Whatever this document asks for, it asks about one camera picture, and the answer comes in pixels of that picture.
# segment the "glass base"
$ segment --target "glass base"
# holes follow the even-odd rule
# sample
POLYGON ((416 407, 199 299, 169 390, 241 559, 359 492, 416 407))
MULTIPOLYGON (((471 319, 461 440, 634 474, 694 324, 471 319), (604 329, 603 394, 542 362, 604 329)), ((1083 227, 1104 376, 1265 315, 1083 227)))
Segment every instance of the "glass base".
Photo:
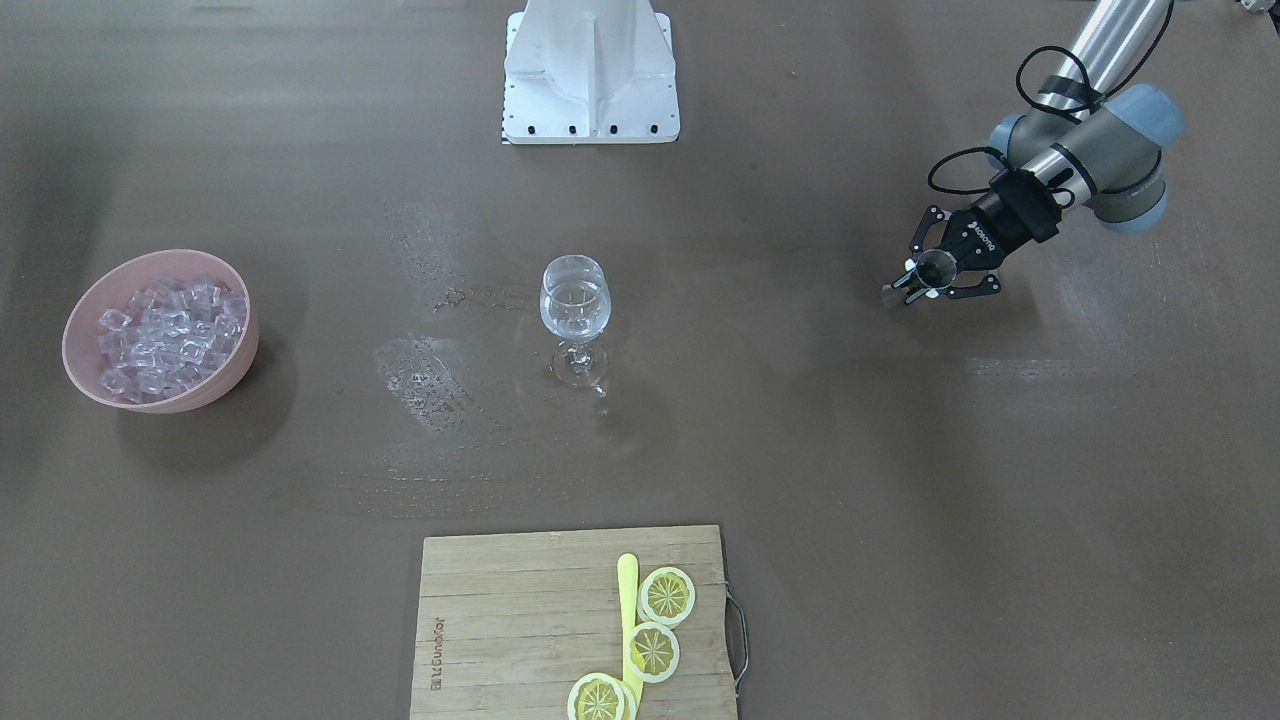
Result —
POLYGON ((604 379, 609 366, 609 354, 599 343, 576 345, 562 342, 552 357, 556 379, 572 388, 595 388, 604 379))

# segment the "glass stem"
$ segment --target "glass stem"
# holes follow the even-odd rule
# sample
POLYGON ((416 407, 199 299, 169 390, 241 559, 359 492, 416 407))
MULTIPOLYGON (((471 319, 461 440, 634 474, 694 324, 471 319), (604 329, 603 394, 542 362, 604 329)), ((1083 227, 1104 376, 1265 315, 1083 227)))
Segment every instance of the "glass stem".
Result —
POLYGON ((591 369, 591 351, 582 345, 571 345, 568 350, 564 351, 564 357, 568 360, 568 366, 575 373, 585 373, 591 369))

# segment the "brown table surface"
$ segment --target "brown table surface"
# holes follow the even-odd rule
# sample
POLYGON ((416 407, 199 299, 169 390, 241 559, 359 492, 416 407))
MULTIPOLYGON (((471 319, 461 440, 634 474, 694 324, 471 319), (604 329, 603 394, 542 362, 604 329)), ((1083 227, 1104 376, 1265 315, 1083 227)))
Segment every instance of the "brown table surface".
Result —
POLYGON ((521 6, 0 5, 0 716, 401 720, 424 537, 696 523, 745 720, 1276 716, 1270 22, 1179 3, 1157 228, 1075 213, 1000 297, 904 310, 959 208, 929 165, 1088 4, 659 3, 684 135, 608 149, 498 142, 521 6), (67 314, 164 247, 241 270, 257 363, 188 415, 96 405, 67 314), (603 398, 544 372, 571 251, 603 398))

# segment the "lemon slice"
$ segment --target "lemon slice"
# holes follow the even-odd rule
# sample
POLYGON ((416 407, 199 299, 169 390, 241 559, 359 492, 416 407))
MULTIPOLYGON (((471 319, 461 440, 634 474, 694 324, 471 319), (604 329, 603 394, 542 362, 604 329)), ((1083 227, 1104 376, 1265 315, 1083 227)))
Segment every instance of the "lemon slice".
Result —
POLYGON ((676 633, 659 623, 640 623, 631 630, 627 665, 646 683, 666 680, 680 665, 680 642, 676 639, 676 633))
POLYGON ((658 568, 640 583, 636 610, 640 616, 668 628, 685 621, 694 611, 694 582, 680 568, 658 568))
POLYGON ((622 683, 622 696, 627 701, 627 710, 622 714, 622 720, 636 720, 636 712, 640 711, 640 701, 636 700, 636 693, 631 692, 631 688, 626 683, 622 683))
POLYGON ((604 673, 588 673, 568 693, 568 720, 626 720, 626 691, 604 673))

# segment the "metal handle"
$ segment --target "metal handle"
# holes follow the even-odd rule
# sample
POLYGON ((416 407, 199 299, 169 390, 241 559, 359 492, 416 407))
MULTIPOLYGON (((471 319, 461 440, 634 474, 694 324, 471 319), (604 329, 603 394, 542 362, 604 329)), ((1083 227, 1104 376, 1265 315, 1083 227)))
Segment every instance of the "metal handle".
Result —
POLYGON ((733 588, 724 583, 724 600, 727 605, 737 612, 739 632, 742 634, 742 666, 733 671, 733 659, 730 659, 730 671, 733 674, 733 696, 742 696, 742 679, 746 678, 746 670, 751 666, 751 634, 746 628, 746 612, 742 610, 742 605, 733 596, 733 588))

